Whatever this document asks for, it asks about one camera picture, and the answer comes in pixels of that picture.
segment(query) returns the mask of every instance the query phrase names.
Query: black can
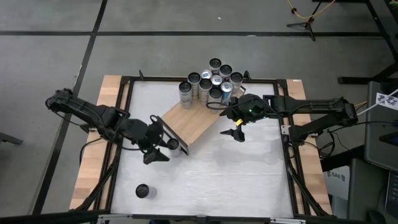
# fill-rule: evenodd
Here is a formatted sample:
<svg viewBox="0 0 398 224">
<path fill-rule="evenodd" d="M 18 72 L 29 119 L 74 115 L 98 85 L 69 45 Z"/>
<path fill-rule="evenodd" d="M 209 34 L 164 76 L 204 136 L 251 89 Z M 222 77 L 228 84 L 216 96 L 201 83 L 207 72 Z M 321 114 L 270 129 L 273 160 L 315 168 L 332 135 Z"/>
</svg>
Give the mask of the black can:
<svg viewBox="0 0 398 224">
<path fill-rule="evenodd" d="M 220 67 L 220 76 L 225 80 L 232 73 L 232 67 L 229 65 L 223 65 Z"/>
<path fill-rule="evenodd" d="M 167 141 L 167 147 L 172 157 L 178 157 L 181 154 L 181 149 L 178 148 L 179 146 L 180 143 L 177 139 L 172 138 Z"/>
<path fill-rule="evenodd" d="M 229 77 L 229 82 L 232 84 L 232 95 L 236 95 L 243 82 L 243 75 L 239 72 L 234 72 Z"/>
<path fill-rule="evenodd" d="M 136 188 L 136 195 L 139 198 L 152 199 L 156 196 L 156 189 L 146 184 L 140 184 Z"/>
<path fill-rule="evenodd" d="M 211 90 L 209 92 L 208 102 L 209 103 L 214 103 L 214 102 L 221 103 L 222 96 L 223 96 L 223 91 L 218 87 L 213 87 L 213 88 L 211 88 Z M 214 107 L 214 108 L 219 107 L 219 105 L 216 105 L 216 104 L 211 104 L 209 106 Z M 210 113 L 217 113 L 217 111 L 218 110 L 210 110 Z"/>
<path fill-rule="evenodd" d="M 210 68 L 209 70 L 212 72 L 213 75 L 218 75 L 221 67 L 221 60 L 218 58 L 213 58 L 209 62 Z"/>
</svg>

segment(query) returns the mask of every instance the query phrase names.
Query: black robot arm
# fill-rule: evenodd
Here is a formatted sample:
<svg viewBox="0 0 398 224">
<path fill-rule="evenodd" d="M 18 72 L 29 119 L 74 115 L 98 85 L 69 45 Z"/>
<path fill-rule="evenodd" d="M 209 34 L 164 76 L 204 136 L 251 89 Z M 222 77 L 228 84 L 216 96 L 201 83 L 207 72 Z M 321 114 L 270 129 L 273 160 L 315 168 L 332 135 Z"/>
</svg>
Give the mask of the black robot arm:
<svg viewBox="0 0 398 224">
<path fill-rule="evenodd" d="M 144 163 L 153 161 L 169 161 L 157 146 L 167 147 L 162 140 L 163 125 L 151 116 L 152 124 L 147 125 L 139 119 L 128 119 L 130 114 L 112 106 L 96 106 L 90 102 L 73 96 L 69 89 L 57 90 L 55 94 L 45 101 L 48 109 L 55 113 L 71 113 L 86 124 L 82 129 L 88 132 L 89 128 L 96 128 L 101 138 L 115 142 L 117 139 L 126 138 L 132 144 L 137 144 L 144 153 Z"/>
<path fill-rule="evenodd" d="M 227 116 L 236 122 L 236 129 L 221 132 L 244 141 L 242 125 L 264 118 L 286 118 L 293 114 L 326 114 L 302 126 L 289 127 L 289 137 L 294 144 L 303 144 L 312 133 L 320 133 L 334 125 L 351 126 L 358 122 L 354 105 L 344 98 L 331 100 L 296 100 L 290 96 L 247 94 L 240 98 L 232 97 L 228 108 L 220 116 Z"/>
</svg>

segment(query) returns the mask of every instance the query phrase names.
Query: gray floor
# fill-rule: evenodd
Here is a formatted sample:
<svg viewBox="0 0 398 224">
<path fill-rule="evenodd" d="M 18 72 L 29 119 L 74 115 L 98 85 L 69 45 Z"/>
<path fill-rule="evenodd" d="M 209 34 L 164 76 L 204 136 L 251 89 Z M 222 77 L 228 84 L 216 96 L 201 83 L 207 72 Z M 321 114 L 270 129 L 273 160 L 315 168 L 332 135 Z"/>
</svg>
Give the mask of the gray floor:
<svg viewBox="0 0 398 224">
<path fill-rule="evenodd" d="M 304 16 L 316 6 L 311 0 L 292 2 Z M 91 31 L 100 4 L 4 0 L 0 30 Z M 375 2 L 375 8 L 382 20 L 392 20 L 383 2 Z M 282 0 L 109 0 L 99 29 L 295 32 L 285 25 L 300 21 Z M 390 23 L 390 31 L 395 26 Z M 377 31 L 365 5 L 343 3 L 317 17 L 313 29 Z M 73 86 L 88 39 L 0 36 L 0 132 L 24 139 L 21 146 L 0 144 L 0 216 L 23 215 L 32 208 L 60 124 L 44 101 L 53 91 Z M 105 74 L 138 75 L 141 69 L 147 76 L 186 76 L 207 67 L 213 57 L 234 70 L 249 70 L 254 78 L 301 79 L 307 98 L 344 96 L 353 103 L 366 100 L 366 86 L 339 85 L 336 78 L 370 77 L 393 62 L 380 38 L 319 37 L 312 42 L 309 37 L 97 37 L 79 97 L 95 103 Z M 339 133 L 347 147 L 363 142 L 363 127 Z M 85 141 L 83 131 L 69 127 L 44 212 L 68 210 Z M 328 141 L 322 136 L 318 145 Z"/>
</svg>

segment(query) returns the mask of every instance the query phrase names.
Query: aluminum can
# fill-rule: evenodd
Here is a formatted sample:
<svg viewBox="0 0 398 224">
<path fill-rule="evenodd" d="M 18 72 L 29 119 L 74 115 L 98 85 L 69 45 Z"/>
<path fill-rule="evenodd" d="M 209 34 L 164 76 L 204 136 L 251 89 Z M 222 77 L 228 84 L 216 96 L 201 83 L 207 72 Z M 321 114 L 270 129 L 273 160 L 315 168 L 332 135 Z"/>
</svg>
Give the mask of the aluminum can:
<svg viewBox="0 0 398 224">
<path fill-rule="evenodd" d="M 219 87 L 223 82 L 223 78 L 219 75 L 213 75 L 210 80 L 213 87 Z"/>
<path fill-rule="evenodd" d="M 211 72 L 210 70 L 203 70 L 203 71 L 201 71 L 201 73 L 200 73 L 201 79 L 205 79 L 205 78 L 211 79 L 211 76 L 212 76 L 212 75 L 213 75 L 213 74 L 212 74 L 212 72 Z"/>
<path fill-rule="evenodd" d="M 229 82 L 232 84 L 232 95 L 236 95 L 242 85 L 243 82 L 243 75 L 239 72 L 234 72 L 229 77 Z"/>
<path fill-rule="evenodd" d="M 178 157 L 181 154 L 181 148 L 179 147 L 180 143 L 177 139 L 171 138 L 167 141 L 167 147 L 170 150 L 170 155 L 174 158 Z"/>
<path fill-rule="evenodd" d="M 228 105 L 229 99 L 231 98 L 232 95 L 232 89 L 233 86 L 229 82 L 223 82 L 221 84 L 221 90 L 223 91 L 223 98 L 221 99 L 221 103 Z"/>
<path fill-rule="evenodd" d="M 228 78 L 232 73 L 232 67 L 229 65 L 223 65 L 220 67 L 219 76 L 221 76 L 224 80 Z"/>
<path fill-rule="evenodd" d="M 199 100 L 200 104 L 206 105 L 209 96 L 209 91 L 211 89 L 210 79 L 202 79 L 199 83 Z"/>
<path fill-rule="evenodd" d="M 189 82 L 181 82 L 178 86 L 180 89 L 180 103 L 182 108 L 189 109 L 192 106 L 192 86 Z"/>
<path fill-rule="evenodd" d="M 139 198 L 152 199 L 156 197 L 156 188 L 146 184 L 140 184 L 136 188 L 136 195 Z"/>
<path fill-rule="evenodd" d="M 222 96 L 223 96 L 223 92 L 221 91 L 221 89 L 220 89 L 220 88 L 217 88 L 217 87 L 213 87 L 213 88 L 211 88 L 211 90 L 209 91 L 209 99 L 208 99 L 208 102 L 209 102 L 209 103 L 212 103 L 212 102 L 221 103 Z M 211 107 L 214 107 L 214 108 L 220 107 L 220 106 L 217 105 L 217 104 L 212 104 L 212 105 L 210 105 L 210 106 L 211 106 Z M 219 111 L 219 110 L 210 110 L 210 113 L 217 113 L 217 111 Z"/>
<path fill-rule="evenodd" d="M 200 75 L 196 72 L 192 72 L 188 75 L 188 82 L 192 86 L 192 98 L 193 100 L 197 100 L 199 96 Z"/>
<path fill-rule="evenodd" d="M 212 72 L 213 75 L 218 75 L 221 67 L 221 60 L 218 58 L 213 58 L 209 62 L 210 68 L 209 70 Z"/>
</svg>

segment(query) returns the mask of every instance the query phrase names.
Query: can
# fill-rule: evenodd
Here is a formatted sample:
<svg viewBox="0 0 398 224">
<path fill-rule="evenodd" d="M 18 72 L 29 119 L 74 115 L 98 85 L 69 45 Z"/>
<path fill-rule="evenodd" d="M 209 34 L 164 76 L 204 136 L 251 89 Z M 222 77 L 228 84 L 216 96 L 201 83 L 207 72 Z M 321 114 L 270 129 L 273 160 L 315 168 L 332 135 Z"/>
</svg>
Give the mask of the can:
<svg viewBox="0 0 398 224">
<path fill-rule="evenodd" d="M 223 92 L 221 91 L 220 88 L 217 87 L 213 87 L 211 88 L 211 90 L 209 91 L 209 100 L 208 102 L 217 102 L 217 103 L 221 103 L 221 99 L 223 96 Z M 215 107 L 218 108 L 220 107 L 219 105 L 216 104 L 212 104 L 211 107 Z M 210 113 L 217 113 L 218 110 L 210 110 Z"/>
<path fill-rule="evenodd" d="M 177 139 L 169 139 L 167 141 L 167 147 L 170 150 L 170 155 L 174 158 L 178 157 L 181 154 L 181 149 L 179 148 L 180 143 Z"/>
<path fill-rule="evenodd" d="M 219 75 L 225 80 L 228 78 L 232 73 L 232 67 L 229 65 L 223 65 L 220 68 Z"/>
<path fill-rule="evenodd" d="M 189 82 L 181 82 L 178 86 L 180 89 L 180 103 L 182 108 L 189 109 L 192 105 L 192 86 Z"/>
<path fill-rule="evenodd" d="M 221 60 L 218 58 L 213 58 L 209 62 L 210 68 L 209 70 L 212 72 L 213 75 L 218 75 L 221 67 Z"/>
<path fill-rule="evenodd" d="M 201 71 L 200 76 L 202 79 L 204 79 L 204 78 L 210 79 L 212 76 L 212 72 L 210 70 L 203 70 L 203 71 Z"/>
<path fill-rule="evenodd" d="M 223 91 L 223 99 L 221 99 L 221 103 L 228 105 L 229 99 L 231 98 L 232 95 L 232 89 L 233 86 L 229 82 L 223 82 L 221 84 L 221 90 Z"/>
<path fill-rule="evenodd" d="M 232 95 L 236 95 L 242 85 L 243 82 L 243 75 L 239 72 L 234 72 L 229 77 L 229 82 L 232 84 Z"/>
<path fill-rule="evenodd" d="M 200 75 L 196 72 L 192 72 L 188 75 L 188 82 L 192 86 L 192 98 L 194 100 L 198 99 Z"/>
<path fill-rule="evenodd" d="M 156 196 L 156 189 L 146 184 L 140 184 L 136 188 L 136 195 L 139 198 L 152 199 Z"/>
<path fill-rule="evenodd" d="M 213 87 L 219 87 L 223 82 L 223 78 L 219 75 L 213 75 L 210 80 Z"/>
<path fill-rule="evenodd" d="M 202 79 L 199 83 L 199 100 L 202 105 L 206 105 L 209 96 L 209 91 L 211 89 L 210 79 Z"/>
</svg>

